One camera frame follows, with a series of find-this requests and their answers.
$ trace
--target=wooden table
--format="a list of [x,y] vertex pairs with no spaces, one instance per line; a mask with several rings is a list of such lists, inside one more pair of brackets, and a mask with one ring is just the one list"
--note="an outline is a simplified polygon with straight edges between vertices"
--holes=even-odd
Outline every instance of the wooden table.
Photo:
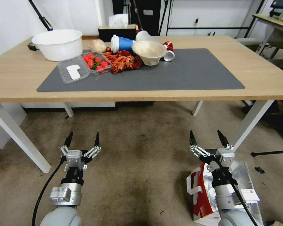
[[[27,48],[26,40],[0,56],[1,102],[87,101],[195,101],[194,115],[204,100],[258,100],[246,115],[230,143],[238,148],[273,100],[283,100],[283,71],[228,36],[169,36],[176,49],[207,48],[245,86],[236,90],[166,90],[37,92],[36,89],[56,66],[37,51]],[[87,48],[88,40],[83,40]],[[50,165],[0,104],[0,125],[43,171]]]
[[280,21],[277,18],[270,17],[269,15],[259,13],[254,14],[253,17],[257,18],[260,22],[267,24],[265,36],[262,42],[260,43],[258,49],[256,50],[256,53],[260,55],[263,52],[265,45],[274,30],[278,29],[283,31],[283,21]]

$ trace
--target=crushed soda can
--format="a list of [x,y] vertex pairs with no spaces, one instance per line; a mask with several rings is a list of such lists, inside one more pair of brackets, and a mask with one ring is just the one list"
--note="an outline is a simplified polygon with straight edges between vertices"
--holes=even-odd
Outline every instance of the crushed soda can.
[[172,42],[165,42],[164,46],[167,49],[167,53],[164,55],[165,61],[172,61],[175,57],[174,50],[173,50],[173,43]]

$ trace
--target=crayfish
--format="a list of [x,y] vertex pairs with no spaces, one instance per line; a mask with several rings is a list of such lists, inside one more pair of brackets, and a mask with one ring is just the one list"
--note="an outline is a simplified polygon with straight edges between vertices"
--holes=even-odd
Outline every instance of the crayfish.
[[136,70],[142,65],[142,60],[139,56],[134,56],[132,53],[122,50],[112,55],[112,51],[107,47],[103,55],[112,63],[111,72],[117,74],[125,69]]

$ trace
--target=tan bowl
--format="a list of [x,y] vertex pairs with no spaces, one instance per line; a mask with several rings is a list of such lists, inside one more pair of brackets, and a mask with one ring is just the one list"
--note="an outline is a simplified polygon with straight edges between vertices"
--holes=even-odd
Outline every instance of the tan bowl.
[[139,55],[145,65],[153,66],[166,54],[166,47],[155,41],[137,41],[132,44],[132,50]]

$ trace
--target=table top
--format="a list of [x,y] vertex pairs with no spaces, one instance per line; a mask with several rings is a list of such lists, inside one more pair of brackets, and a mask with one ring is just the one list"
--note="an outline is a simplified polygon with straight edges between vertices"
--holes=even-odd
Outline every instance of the table top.
[[[283,71],[229,36],[158,39],[173,42],[175,54],[176,49],[207,48],[245,89],[37,92],[57,62],[46,60],[40,51],[29,50],[29,39],[0,56],[0,102],[283,100]],[[88,42],[83,40],[84,49]]]
[[277,18],[270,17],[267,14],[256,13],[253,15],[253,17],[266,21],[268,23],[276,24],[276,25],[283,27],[283,21],[278,20]]

